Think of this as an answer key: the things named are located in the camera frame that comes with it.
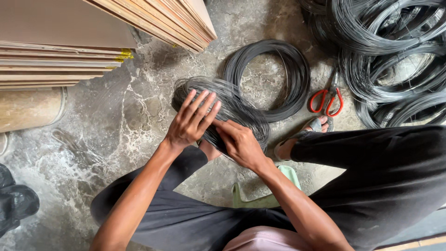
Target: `green plastic stool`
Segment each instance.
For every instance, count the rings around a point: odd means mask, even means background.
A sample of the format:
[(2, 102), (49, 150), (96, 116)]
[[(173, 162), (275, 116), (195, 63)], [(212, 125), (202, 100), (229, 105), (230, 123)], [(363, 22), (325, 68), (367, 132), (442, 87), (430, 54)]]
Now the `green plastic stool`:
[[(301, 189), (299, 180), (294, 169), (289, 166), (281, 165), (278, 167), (279, 170), (295, 185), (297, 188)], [(279, 202), (276, 200), (273, 194), (263, 196), (261, 198), (252, 201), (243, 201), (240, 196), (240, 186), (238, 183), (232, 185), (232, 207), (233, 208), (272, 208), (278, 207)]]

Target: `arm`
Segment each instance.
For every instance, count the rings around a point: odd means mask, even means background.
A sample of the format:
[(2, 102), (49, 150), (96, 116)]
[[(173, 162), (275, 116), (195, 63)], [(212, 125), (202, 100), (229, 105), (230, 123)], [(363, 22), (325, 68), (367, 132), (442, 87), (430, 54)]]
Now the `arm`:
[(269, 187), (297, 233), (315, 251), (353, 251), (335, 222), (299, 190), (267, 158), (249, 128), (233, 121), (214, 120), (228, 154), (254, 171)]
[(99, 228), (90, 251), (125, 251), (167, 169), (186, 146), (191, 145), (203, 135), (219, 111), (221, 103), (217, 101), (204, 118), (215, 99), (215, 93), (212, 93), (198, 108), (208, 93), (208, 91), (203, 91), (193, 103), (191, 102), (196, 91), (189, 93), (170, 125), (165, 139), (141, 173), (115, 203), (107, 219)]

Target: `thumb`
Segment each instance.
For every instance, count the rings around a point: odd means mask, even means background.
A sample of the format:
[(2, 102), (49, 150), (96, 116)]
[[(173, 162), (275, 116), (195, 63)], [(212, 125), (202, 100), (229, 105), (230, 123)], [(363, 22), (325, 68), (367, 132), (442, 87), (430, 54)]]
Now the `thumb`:
[(219, 127), (216, 127), (217, 132), (219, 133), (220, 137), (222, 138), (224, 144), (226, 145), (226, 150), (235, 150), (235, 142), (229, 136), (227, 133), (225, 133), (223, 130), (221, 130)]

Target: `person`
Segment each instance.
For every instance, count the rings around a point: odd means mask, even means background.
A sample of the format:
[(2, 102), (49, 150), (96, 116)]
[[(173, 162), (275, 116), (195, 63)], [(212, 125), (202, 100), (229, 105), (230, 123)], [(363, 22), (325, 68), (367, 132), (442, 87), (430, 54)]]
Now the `person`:
[[(218, 121), (215, 93), (189, 93), (147, 164), (117, 179), (91, 204), (101, 224), (91, 251), (130, 240), (164, 251), (370, 251), (446, 202), (442, 125), (326, 132), (326, 116), (279, 144), (279, 159), (346, 169), (309, 197), (262, 152), (250, 129)], [(255, 172), (281, 207), (227, 208), (173, 192), (219, 153), (191, 146), (216, 126), (228, 154)]]

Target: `leg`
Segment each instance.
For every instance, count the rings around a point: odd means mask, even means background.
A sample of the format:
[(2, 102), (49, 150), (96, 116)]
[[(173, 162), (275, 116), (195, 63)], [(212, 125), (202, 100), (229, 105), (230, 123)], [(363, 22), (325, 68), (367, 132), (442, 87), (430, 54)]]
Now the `leg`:
[[(186, 148), (172, 163), (132, 241), (163, 251), (221, 251), (242, 231), (254, 226), (293, 230), (280, 209), (233, 209), (212, 206), (173, 192), (207, 163), (196, 147)], [(93, 218), (102, 223), (140, 169), (114, 181), (91, 204)]]
[(308, 132), (295, 161), (347, 169), (312, 194), (357, 251), (415, 224), (446, 202), (446, 127)]

